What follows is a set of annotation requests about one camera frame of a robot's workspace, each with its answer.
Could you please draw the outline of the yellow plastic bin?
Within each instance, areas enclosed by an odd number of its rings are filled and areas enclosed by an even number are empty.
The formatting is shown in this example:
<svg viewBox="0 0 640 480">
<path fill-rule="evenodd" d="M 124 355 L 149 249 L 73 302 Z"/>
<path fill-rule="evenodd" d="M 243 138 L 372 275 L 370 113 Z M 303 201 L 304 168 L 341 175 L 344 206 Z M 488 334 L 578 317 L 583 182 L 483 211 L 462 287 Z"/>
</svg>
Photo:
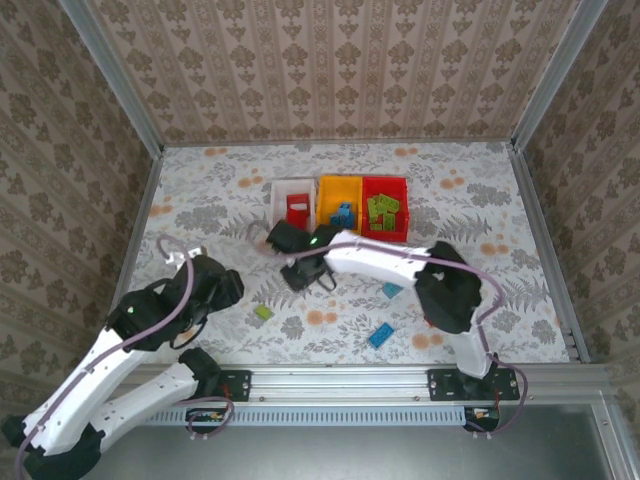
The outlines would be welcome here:
<svg viewBox="0 0 640 480">
<path fill-rule="evenodd" d="M 337 214 L 342 203 L 350 203 L 354 214 L 353 232 L 360 234 L 364 213 L 362 187 L 362 176 L 321 176 L 317 193 L 316 224 L 328 225 L 329 216 Z"/>
</svg>

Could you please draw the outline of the aluminium side rail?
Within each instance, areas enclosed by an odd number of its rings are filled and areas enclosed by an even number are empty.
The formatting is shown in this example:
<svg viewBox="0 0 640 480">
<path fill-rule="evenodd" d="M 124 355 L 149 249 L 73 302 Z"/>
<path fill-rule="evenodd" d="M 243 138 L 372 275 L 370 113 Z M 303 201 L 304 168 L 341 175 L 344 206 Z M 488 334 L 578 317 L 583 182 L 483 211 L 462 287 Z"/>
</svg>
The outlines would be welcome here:
<svg viewBox="0 0 640 480">
<path fill-rule="evenodd" d="M 507 146 L 513 174 L 527 214 L 553 306 L 563 331 L 569 358 L 572 362 L 591 363 L 591 356 L 581 332 L 526 160 L 520 150 L 511 144 L 507 144 Z"/>
<path fill-rule="evenodd" d="M 139 210 L 133 225 L 131 238 L 127 247 L 124 263 L 120 271 L 118 283 L 116 285 L 112 305 L 115 306 L 120 298 L 128 291 L 130 281 L 135 270 L 136 259 L 142 242 L 147 219 L 153 203 L 155 191 L 163 165 L 163 151 L 153 159 L 149 177 L 147 179 L 143 196 L 141 198 Z"/>
</svg>

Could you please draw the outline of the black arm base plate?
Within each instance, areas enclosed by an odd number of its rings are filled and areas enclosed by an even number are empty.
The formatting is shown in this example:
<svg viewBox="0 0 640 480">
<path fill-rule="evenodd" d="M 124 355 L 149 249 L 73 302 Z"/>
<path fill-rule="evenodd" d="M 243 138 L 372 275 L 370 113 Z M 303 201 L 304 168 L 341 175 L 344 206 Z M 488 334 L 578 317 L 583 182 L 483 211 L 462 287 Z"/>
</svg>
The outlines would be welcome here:
<svg viewBox="0 0 640 480">
<path fill-rule="evenodd" d="M 499 368 L 478 379 L 453 369 L 430 369 L 427 373 L 432 401 L 515 401 L 520 391 L 515 372 Z"/>
<path fill-rule="evenodd" d="M 251 385 L 250 370 L 222 370 L 214 394 L 233 402 L 246 403 L 249 401 Z"/>
</svg>

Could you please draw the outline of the aluminium frame post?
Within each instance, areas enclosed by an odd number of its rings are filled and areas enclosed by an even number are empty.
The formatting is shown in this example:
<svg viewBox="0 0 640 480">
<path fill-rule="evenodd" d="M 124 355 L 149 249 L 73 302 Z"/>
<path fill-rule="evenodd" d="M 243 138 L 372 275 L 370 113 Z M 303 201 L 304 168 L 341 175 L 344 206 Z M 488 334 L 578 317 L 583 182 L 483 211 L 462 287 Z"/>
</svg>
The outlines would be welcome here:
<svg viewBox="0 0 640 480">
<path fill-rule="evenodd" d="M 164 142 L 129 79 L 124 63 L 116 55 L 88 0 L 59 0 L 91 57 L 101 70 L 151 159 L 162 157 Z"/>
<path fill-rule="evenodd" d="M 511 142 L 516 152 L 524 150 L 549 109 L 578 54 L 602 15 L 608 0 L 580 0 L 565 28 L 540 82 L 518 121 Z"/>
</svg>

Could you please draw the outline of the red plastic bin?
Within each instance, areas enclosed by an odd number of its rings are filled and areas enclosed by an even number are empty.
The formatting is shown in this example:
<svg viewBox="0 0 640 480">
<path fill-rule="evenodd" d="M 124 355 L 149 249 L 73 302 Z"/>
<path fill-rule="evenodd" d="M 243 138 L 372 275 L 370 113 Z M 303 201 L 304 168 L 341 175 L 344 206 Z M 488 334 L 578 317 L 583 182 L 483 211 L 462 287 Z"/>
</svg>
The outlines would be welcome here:
<svg viewBox="0 0 640 480">
<path fill-rule="evenodd" d="M 367 199 L 369 197 L 377 198 L 379 194 L 393 197 L 401 203 L 399 211 L 395 212 L 397 215 L 397 227 L 394 232 L 373 231 L 370 229 L 370 224 L 373 223 L 370 223 L 368 220 Z M 404 243 L 407 241 L 410 211 L 408 204 L 408 185 L 404 177 L 363 177 L 362 200 L 364 213 L 361 223 L 361 234 L 363 236 L 390 243 Z M 382 224 L 383 213 L 379 213 L 380 216 L 377 223 Z"/>
</svg>

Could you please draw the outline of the aluminium mounting rail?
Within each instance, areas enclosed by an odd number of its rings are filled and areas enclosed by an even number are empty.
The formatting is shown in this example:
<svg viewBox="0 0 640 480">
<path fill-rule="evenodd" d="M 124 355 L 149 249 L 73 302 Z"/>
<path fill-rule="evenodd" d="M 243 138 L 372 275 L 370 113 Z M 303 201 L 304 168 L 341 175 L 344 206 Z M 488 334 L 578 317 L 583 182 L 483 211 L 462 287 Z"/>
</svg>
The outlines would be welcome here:
<svg viewBox="0 0 640 480">
<path fill-rule="evenodd" d="M 426 405 L 431 372 L 445 365 L 224 365 L 248 370 L 248 403 L 268 405 Z M 531 405 L 611 401 L 616 388 L 602 365 L 561 363 L 517 367 L 520 398 Z"/>
</svg>

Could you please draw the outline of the white plastic bin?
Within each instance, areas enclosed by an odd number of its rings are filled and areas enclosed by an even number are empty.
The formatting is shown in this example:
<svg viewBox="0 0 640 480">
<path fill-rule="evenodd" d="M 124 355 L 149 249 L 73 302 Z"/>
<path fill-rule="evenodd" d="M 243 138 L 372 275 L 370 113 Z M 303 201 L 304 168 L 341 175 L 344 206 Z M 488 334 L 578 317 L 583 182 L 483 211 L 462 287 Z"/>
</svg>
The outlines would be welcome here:
<svg viewBox="0 0 640 480">
<path fill-rule="evenodd" d="M 313 231 L 316 227 L 317 195 L 316 181 L 312 178 L 277 179 L 272 182 L 269 216 L 270 225 L 275 226 L 279 221 L 286 220 L 288 211 L 286 197 L 288 195 L 303 193 L 308 194 L 310 197 L 310 218 L 306 231 Z"/>
</svg>

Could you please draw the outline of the aluminium rear rail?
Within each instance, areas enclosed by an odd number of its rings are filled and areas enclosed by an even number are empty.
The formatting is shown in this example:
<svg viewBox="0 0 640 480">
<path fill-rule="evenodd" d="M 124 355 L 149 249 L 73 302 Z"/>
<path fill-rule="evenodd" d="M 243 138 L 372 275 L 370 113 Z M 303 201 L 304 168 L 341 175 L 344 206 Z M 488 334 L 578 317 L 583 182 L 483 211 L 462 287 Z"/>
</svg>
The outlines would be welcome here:
<svg viewBox="0 0 640 480">
<path fill-rule="evenodd" d="M 306 139 L 306 140 L 258 140 L 258 141 L 220 141 L 220 142 L 200 142 L 200 143 L 165 143 L 162 149 L 169 148 L 204 148 L 204 147 L 257 147 L 257 146 L 280 146 L 280 145 L 353 145 L 353 144 L 444 144 L 444 143 L 507 143 L 512 145 L 514 140 L 509 137 L 464 137 L 464 138 L 380 138 L 380 139 Z"/>
</svg>

